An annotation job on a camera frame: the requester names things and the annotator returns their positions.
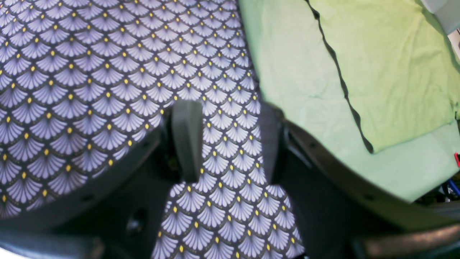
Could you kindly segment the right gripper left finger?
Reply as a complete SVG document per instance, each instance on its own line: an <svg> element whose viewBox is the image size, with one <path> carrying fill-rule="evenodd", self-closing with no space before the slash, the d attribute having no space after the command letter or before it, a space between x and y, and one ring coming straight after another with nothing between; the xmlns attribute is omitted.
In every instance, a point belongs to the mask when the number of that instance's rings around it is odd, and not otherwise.
<svg viewBox="0 0 460 259"><path fill-rule="evenodd" d="M1 258L149 259L171 188L202 167L202 104L177 101L163 118L101 176L1 220Z"/></svg>

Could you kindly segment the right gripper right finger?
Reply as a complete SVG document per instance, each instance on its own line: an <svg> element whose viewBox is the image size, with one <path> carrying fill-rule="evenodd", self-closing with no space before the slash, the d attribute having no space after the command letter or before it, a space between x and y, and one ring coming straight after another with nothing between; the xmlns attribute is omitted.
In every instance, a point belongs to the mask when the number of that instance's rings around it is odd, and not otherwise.
<svg viewBox="0 0 460 259"><path fill-rule="evenodd" d="M458 259L459 216L407 203L260 105L267 182L288 194L309 259Z"/></svg>

